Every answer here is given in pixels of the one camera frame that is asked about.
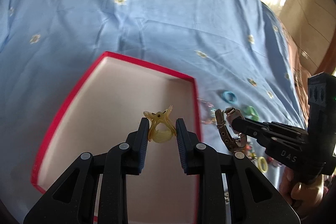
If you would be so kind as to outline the person's right hand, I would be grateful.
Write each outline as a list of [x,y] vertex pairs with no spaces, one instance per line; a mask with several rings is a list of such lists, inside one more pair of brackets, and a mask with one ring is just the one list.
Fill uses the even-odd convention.
[[285,167],[278,191],[298,215],[307,215],[321,203],[324,195],[323,184],[323,174],[309,185],[295,182],[294,172]]

